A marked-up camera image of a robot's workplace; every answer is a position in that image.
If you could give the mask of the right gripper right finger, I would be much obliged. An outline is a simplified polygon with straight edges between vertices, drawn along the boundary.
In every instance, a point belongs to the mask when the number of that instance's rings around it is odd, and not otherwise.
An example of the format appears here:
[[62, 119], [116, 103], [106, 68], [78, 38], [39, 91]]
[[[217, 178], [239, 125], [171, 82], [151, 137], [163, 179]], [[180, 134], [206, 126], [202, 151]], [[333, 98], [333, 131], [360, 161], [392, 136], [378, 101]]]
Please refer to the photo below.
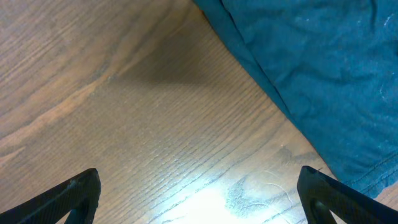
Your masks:
[[397, 211], [310, 167], [303, 166], [297, 191], [307, 221], [336, 223], [336, 215], [346, 223], [397, 223]]

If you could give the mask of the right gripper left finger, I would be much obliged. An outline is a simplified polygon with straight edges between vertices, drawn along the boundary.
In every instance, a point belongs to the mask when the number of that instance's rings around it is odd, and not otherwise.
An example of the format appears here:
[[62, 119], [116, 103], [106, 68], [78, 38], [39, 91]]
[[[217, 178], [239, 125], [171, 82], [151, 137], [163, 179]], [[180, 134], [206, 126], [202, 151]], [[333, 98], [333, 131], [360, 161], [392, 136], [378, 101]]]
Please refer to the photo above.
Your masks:
[[1, 214], [1, 223], [93, 223], [101, 193], [98, 171], [90, 168]]

